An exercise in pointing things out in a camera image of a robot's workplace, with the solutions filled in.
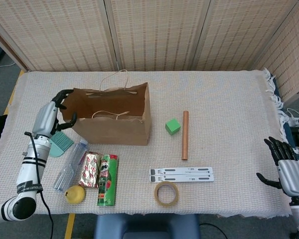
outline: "teal comb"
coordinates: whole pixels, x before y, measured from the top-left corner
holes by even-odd
[[[60,157],[73,144],[73,141],[63,132],[58,131],[50,139],[50,156]]]

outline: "white cable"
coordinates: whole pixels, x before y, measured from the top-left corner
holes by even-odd
[[[15,62],[11,65],[4,65],[4,66],[0,66],[0,67],[7,67],[7,66],[13,66],[13,65],[15,65]]]
[[[299,115],[299,112],[298,112],[298,111],[296,111],[296,110],[294,110],[294,109],[292,109],[292,108],[287,108],[287,112],[288,112],[292,117],[294,117],[294,116],[293,116],[293,114],[291,114],[290,111],[294,111],[294,112],[296,112],[296,113]]]

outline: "plastic water bottle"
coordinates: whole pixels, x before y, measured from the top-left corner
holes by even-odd
[[[54,189],[60,192],[65,192],[70,186],[72,186],[76,171],[88,150],[87,144],[88,142],[85,139],[82,139],[77,145],[75,145],[54,182]]]

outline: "green cube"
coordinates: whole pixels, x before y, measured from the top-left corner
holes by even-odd
[[[165,128],[170,135],[177,133],[180,130],[180,124],[176,119],[172,119],[171,121],[165,124]]]

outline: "woven partition screen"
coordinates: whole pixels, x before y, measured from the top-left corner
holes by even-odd
[[[214,0],[193,70],[246,70],[295,0]]]
[[[30,70],[114,70],[96,0],[0,0],[0,25]]]
[[[256,69],[268,68],[277,77],[284,101],[299,92],[299,7],[288,17],[256,64]]]
[[[187,70],[206,0],[110,1],[124,69]]]

